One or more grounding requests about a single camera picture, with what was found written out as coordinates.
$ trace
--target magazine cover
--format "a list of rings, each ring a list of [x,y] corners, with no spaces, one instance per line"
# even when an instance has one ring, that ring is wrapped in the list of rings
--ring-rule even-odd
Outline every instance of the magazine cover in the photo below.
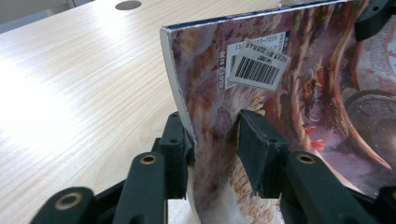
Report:
[[[252,195],[236,156],[241,109],[264,115],[290,151],[321,157],[351,189],[374,198],[396,185],[396,20],[358,43],[354,23],[368,2],[282,7],[161,29],[177,109],[195,142],[193,205],[202,223],[283,222],[278,200]],[[249,40],[260,44],[251,49],[261,59],[249,59]]]

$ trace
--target table surface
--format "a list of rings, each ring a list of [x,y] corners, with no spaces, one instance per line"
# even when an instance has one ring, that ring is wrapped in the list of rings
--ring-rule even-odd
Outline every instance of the table surface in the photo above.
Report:
[[[28,223],[54,193],[124,179],[176,111],[160,27],[276,0],[98,0],[0,35],[0,223]],[[169,223],[192,223],[186,201]]]

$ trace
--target white sticker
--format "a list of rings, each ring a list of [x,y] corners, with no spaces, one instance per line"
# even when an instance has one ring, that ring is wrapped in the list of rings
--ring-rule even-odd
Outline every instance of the white sticker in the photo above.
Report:
[[[236,57],[230,81],[275,91],[290,57],[280,51],[247,40]]]
[[[252,40],[257,41],[260,44],[264,44],[267,48],[276,49],[280,52],[285,53],[289,44],[289,34],[290,32],[286,31],[274,35],[259,37]],[[226,60],[226,68],[225,68],[225,80],[224,80],[225,90],[236,85],[236,83],[232,83],[230,81],[230,75],[236,62],[236,56],[238,56],[238,53],[241,50],[243,43],[244,42],[239,42],[227,46],[227,60]]]

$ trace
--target black plastic part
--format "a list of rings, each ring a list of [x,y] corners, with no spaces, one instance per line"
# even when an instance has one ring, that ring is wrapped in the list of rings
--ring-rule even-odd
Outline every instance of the black plastic part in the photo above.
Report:
[[[165,160],[161,153],[134,158],[125,180],[113,223],[167,223]]]
[[[186,198],[187,157],[192,152],[190,139],[183,128],[177,112],[171,114],[166,122],[163,137],[157,139],[152,151],[165,156],[167,199]]]
[[[46,201],[32,223],[90,223],[93,219],[91,211],[93,201],[93,193],[90,189],[64,189]]]
[[[124,183],[125,180],[95,196],[93,209],[96,214],[96,223],[111,223],[114,218],[114,213],[116,211]]]
[[[364,9],[355,23],[355,35],[358,41],[377,34],[395,14],[395,0],[374,0]]]
[[[396,222],[396,187],[384,187],[379,191],[375,209],[381,223]]]
[[[288,142],[261,114],[241,110],[239,156],[253,192],[263,198],[278,198],[280,182],[277,169],[285,163]]]
[[[290,153],[286,177],[308,223],[377,223],[319,157]]]

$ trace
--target screw hole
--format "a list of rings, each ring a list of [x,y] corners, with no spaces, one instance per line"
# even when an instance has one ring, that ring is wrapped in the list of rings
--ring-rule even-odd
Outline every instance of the screw hole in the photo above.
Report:
[[[157,157],[155,157],[153,155],[148,155],[148,156],[145,156],[142,159],[140,159],[140,162],[142,162],[145,165],[150,165],[156,161],[157,161]]]
[[[142,3],[139,1],[125,1],[116,4],[116,9],[125,11],[125,10],[132,10],[142,6]]]
[[[348,214],[339,214],[338,218],[345,224],[360,224],[357,218]]]
[[[82,194],[79,192],[71,192],[62,196],[55,203],[58,210],[67,210],[79,204],[82,201]]]
[[[146,216],[135,216],[131,219],[131,221],[129,222],[130,224],[147,224],[149,223],[149,220]]]
[[[300,162],[303,162],[303,163],[307,163],[307,164],[315,163],[315,159],[313,157],[305,155],[305,154],[297,155],[297,160]]]

